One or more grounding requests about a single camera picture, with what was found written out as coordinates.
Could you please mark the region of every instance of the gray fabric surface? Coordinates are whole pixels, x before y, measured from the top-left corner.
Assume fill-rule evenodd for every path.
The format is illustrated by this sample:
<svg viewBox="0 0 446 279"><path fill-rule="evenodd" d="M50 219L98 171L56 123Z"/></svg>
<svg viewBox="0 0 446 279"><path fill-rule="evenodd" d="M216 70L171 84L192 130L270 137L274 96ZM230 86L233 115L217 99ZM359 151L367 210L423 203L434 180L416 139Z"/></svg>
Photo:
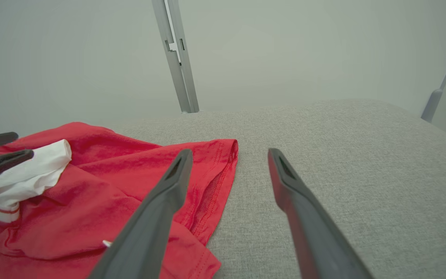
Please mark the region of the gray fabric surface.
<svg viewBox="0 0 446 279"><path fill-rule="evenodd" d="M446 133L373 100L201 112L112 127L170 145L239 142L237 173L208 243L216 278L299 278L267 148L279 148L377 279L446 278Z"/></svg>

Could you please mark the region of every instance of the red shirt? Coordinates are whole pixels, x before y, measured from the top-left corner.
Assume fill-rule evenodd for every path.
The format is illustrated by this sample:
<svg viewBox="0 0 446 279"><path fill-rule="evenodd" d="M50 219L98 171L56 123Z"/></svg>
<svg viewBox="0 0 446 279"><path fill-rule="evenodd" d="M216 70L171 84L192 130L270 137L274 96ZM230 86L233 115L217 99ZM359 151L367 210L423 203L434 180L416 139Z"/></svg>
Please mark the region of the red shirt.
<svg viewBox="0 0 446 279"><path fill-rule="evenodd" d="M235 139L160 146L80 122L0 147L0 154L61 139L72 161L58 183L20 202L20 218L0 222L0 278L85 278L182 149L193 152L184 206L175 214L161 278L209 278L221 263L205 247L235 175Z"/></svg>

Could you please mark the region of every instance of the red stripe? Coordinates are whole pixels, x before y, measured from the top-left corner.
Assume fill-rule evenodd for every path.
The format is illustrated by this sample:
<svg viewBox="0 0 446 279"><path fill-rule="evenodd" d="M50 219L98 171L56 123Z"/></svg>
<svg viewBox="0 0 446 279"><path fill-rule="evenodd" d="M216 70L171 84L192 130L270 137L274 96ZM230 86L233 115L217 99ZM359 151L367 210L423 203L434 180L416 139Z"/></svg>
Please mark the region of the red stripe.
<svg viewBox="0 0 446 279"><path fill-rule="evenodd" d="M20 210L20 208L17 208L16 210L10 211L10 210L0 210L1 213L4 214L14 214L17 213Z"/></svg>

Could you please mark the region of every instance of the red fabric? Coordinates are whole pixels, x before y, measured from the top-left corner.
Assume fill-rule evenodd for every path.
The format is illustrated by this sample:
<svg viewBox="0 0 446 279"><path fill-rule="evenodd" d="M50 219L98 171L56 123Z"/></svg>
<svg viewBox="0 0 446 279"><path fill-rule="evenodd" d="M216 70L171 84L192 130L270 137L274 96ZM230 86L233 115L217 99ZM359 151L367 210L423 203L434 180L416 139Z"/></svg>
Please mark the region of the red fabric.
<svg viewBox="0 0 446 279"><path fill-rule="evenodd" d="M184 206L175 214L161 278L209 278L221 263L205 247L237 164L234 139L160 146L74 122L0 147L0 154L65 138L72 161L58 183L0 222L0 278L85 278L182 149L193 152Z"/></svg>

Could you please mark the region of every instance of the red cloth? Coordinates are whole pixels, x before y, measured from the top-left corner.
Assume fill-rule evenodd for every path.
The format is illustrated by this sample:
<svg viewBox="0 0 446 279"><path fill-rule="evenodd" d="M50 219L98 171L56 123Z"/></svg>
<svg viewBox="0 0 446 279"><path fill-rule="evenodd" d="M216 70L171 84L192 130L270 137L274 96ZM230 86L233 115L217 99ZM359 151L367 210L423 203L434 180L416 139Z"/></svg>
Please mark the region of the red cloth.
<svg viewBox="0 0 446 279"><path fill-rule="evenodd" d="M161 278L210 278L221 263L205 247L235 175L235 139L160 146L74 122L0 147L0 154L65 138L72 161L58 183L0 222L0 278L85 278L178 152L193 152L184 206L175 214Z"/></svg>

